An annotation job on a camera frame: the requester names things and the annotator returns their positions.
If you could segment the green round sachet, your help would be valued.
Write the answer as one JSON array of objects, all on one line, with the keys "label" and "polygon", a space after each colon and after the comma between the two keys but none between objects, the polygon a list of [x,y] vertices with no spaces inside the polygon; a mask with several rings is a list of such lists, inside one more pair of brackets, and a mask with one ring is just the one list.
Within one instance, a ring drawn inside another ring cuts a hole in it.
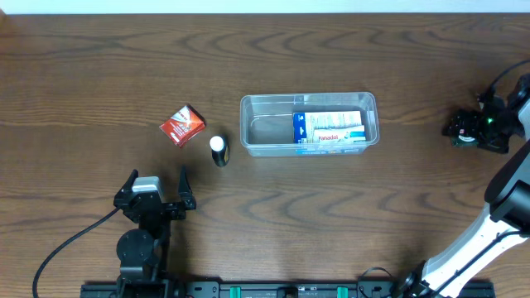
[{"label": "green round sachet", "polygon": [[475,138],[464,135],[450,136],[450,142],[453,147],[476,147],[479,143]]}]

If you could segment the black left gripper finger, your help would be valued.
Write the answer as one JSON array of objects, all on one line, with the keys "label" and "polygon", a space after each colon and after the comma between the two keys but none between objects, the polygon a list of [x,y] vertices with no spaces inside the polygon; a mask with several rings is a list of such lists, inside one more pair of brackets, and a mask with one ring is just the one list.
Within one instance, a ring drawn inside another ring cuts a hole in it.
[{"label": "black left gripper finger", "polygon": [[133,169],[127,181],[123,184],[123,191],[132,191],[133,184],[137,178],[138,178],[138,171],[136,169]]},{"label": "black left gripper finger", "polygon": [[193,192],[187,179],[185,166],[181,167],[177,192],[182,201],[191,202],[193,200]]}]

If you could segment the black bottle white cap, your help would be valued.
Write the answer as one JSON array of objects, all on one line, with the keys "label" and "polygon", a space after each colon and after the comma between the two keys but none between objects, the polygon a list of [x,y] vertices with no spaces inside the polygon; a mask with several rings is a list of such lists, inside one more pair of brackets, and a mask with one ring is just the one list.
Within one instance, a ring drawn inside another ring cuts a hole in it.
[{"label": "black bottle white cap", "polygon": [[223,137],[216,135],[210,139],[212,159],[218,167],[224,167],[229,162],[229,146]]}]

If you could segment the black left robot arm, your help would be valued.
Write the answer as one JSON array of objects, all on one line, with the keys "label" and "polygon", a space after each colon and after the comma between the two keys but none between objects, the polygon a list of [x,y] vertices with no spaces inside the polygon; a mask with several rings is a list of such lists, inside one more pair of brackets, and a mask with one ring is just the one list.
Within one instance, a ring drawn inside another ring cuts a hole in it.
[{"label": "black left robot arm", "polygon": [[188,210],[196,209],[185,167],[177,190],[180,199],[164,203],[160,178],[141,177],[134,170],[114,196],[113,205],[137,225],[116,247],[120,274],[126,281],[155,281],[165,271],[171,222],[185,219]]}]

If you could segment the red packet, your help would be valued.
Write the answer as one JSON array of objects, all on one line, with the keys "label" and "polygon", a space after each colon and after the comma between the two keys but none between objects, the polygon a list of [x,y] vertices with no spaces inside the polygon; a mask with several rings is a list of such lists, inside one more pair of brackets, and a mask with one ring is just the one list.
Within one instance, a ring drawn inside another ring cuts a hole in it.
[{"label": "red packet", "polygon": [[205,127],[205,119],[190,105],[178,110],[159,126],[178,147],[183,147]]}]

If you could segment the blue fever patch box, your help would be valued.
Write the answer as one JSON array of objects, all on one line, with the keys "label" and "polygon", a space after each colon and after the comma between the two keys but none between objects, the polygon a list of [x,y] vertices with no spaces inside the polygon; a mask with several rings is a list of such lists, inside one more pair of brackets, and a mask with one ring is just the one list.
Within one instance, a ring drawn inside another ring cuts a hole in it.
[{"label": "blue fever patch box", "polygon": [[361,125],[363,124],[360,111],[294,113],[294,142],[314,143],[312,137],[316,129],[345,128]]}]

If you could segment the white small carton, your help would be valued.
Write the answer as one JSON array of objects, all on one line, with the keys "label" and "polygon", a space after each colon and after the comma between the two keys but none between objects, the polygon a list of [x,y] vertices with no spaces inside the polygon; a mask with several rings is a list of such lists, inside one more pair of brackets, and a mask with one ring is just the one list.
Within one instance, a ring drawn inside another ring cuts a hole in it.
[{"label": "white small carton", "polygon": [[366,133],[363,125],[345,128],[316,129],[313,132],[314,143],[351,143],[365,142]]}]

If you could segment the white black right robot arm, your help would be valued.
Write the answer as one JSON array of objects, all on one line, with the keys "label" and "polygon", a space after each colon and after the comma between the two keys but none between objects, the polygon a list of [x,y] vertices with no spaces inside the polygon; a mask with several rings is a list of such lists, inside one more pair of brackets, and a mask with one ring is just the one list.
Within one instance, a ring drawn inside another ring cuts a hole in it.
[{"label": "white black right robot arm", "polygon": [[[522,75],[506,100],[491,84],[478,113],[462,112],[446,133],[471,137],[481,149],[505,153],[509,139],[529,138],[529,76]],[[397,285],[394,297],[457,297],[496,257],[529,238],[529,145],[524,144],[489,182],[478,218],[443,252]]]}]

